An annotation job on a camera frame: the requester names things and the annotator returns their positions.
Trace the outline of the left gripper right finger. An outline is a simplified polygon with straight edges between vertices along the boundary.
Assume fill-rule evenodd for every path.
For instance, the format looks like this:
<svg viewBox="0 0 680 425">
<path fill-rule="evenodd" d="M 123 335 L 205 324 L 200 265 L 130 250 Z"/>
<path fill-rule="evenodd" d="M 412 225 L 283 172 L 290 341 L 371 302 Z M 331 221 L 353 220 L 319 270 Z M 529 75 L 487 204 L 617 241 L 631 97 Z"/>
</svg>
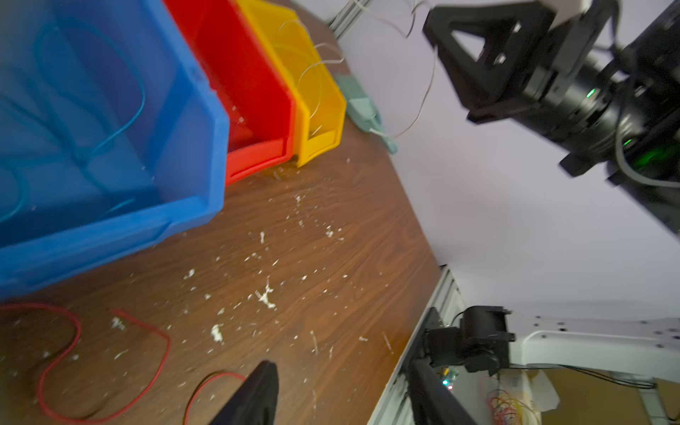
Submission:
<svg viewBox="0 0 680 425">
<path fill-rule="evenodd" d="M 408 395 L 417 425 L 476 425 L 463 405 L 441 384 L 427 361 L 412 361 L 407 369 Z"/>
</svg>

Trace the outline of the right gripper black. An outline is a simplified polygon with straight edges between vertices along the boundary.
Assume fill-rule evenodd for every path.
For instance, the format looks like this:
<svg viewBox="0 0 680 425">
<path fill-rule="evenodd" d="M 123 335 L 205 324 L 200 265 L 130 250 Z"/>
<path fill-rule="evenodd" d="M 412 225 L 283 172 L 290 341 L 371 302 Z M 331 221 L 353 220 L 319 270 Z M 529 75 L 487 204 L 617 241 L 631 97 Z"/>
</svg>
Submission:
<svg viewBox="0 0 680 425">
<path fill-rule="evenodd" d="M 617 1 L 593 1 L 586 12 L 548 32 L 555 12 L 540 1 L 438 5 L 423 33 L 437 48 L 461 104 L 478 109 L 468 120 L 512 119 L 566 143 L 592 128 L 614 101 L 614 83 L 589 54 L 605 26 L 618 29 L 619 16 Z M 481 39 L 481 53 L 469 53 L 458 35 Z"/>
</svg>

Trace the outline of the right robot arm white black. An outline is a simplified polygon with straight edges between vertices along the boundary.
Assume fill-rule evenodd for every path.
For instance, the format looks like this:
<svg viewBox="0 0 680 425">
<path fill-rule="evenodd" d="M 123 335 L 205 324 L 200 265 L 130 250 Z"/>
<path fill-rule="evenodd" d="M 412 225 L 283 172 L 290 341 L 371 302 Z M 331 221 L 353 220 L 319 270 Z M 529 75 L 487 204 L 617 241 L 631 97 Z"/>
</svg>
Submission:
<svg viewBox="0 0 680 425">
<path fill-rule="evenodd" d="M 598 68 L 589 54 L 619 16 L 616 1 L 594 1 L 561 24 L 537 1 L 438 5 L 423 32 L 471 122 L 515 120 L 563 148 L 571 176 L 606 164 L 612 184 L 678 232 L 679 4 L 631 44 L 612 42 L 611 61 Z M 423 353 L 434 367 L 470 372 L 569 368 L 676 382 L 679 321 L 529 318 L 471 306 L 452 327 L 427 330 Z"/>
</svg>

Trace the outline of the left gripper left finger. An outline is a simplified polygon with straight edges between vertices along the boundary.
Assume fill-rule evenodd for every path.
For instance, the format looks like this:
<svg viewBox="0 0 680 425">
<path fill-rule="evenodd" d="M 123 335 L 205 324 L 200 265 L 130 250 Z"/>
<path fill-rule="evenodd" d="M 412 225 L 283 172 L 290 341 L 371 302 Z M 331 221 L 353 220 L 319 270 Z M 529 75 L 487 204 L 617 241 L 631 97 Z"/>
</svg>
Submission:
<svg viewBox="0 0 680 425">
<path fill-rule="evenodd" d="M 276 363 L 262 361 L 212 419 L 211 425 L 273 425 L 279 395 Z"/>
</svg>

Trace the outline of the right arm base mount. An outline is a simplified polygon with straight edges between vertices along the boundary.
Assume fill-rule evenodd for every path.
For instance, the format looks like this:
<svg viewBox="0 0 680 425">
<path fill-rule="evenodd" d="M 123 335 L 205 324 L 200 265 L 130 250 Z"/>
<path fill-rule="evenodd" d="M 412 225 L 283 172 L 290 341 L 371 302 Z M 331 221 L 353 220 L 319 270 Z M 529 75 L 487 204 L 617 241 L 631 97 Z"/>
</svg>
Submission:
<svg viewBox="0 0 680 425">
<path fill-rule="evenodd" d="M 432 368 L 463 366 L 469 373 L 495 375 L 510 367 L 510 345 L 516 341 L 508 330 L 510 311 L 501 306 L 471 306 L 446 326 L 436 308 L 429 308 L 414 334 L 400 371 L 407 373 L 413 361 L 423 359 Z"/>
</svg>

